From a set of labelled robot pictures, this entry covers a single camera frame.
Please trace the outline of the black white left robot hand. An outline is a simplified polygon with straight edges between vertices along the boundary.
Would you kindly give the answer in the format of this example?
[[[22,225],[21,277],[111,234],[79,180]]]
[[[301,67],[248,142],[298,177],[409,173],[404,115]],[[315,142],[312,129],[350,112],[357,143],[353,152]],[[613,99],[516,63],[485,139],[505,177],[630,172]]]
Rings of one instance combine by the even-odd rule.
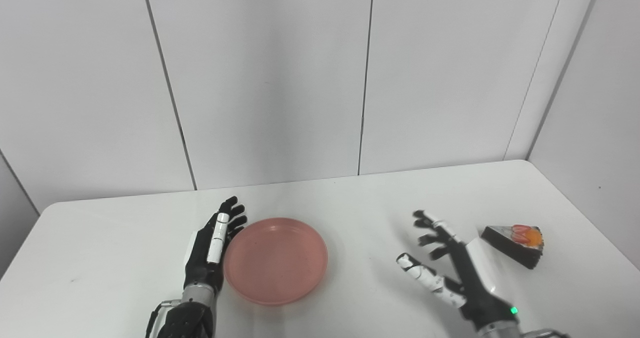
[[[248,221],[245,206],[239,204],[237,196],[222,202],[217,212],[195,235],[185,265],[185,288],[206,284],[213,289],[215,296],[220,294],[224,284],[223,260],[227,248]]]

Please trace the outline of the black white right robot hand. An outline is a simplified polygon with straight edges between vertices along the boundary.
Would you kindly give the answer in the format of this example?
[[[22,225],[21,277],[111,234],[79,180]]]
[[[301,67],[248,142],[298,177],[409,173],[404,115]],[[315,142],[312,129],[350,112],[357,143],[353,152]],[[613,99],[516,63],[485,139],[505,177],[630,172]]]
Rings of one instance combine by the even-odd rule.
[[[456,308],[464,320],[471,322],[478,337],[520,338],[522,332],[512,304],[485,287],[466,243],[445,222],[429,217],[423,210],[414,211],[413,217],[415,227],[430,230],[418,238],[419,246],[438,243],[430,258],[449,256],[459,280],[439,274],[409,253],[396,258],[400,269],[437,299]]]

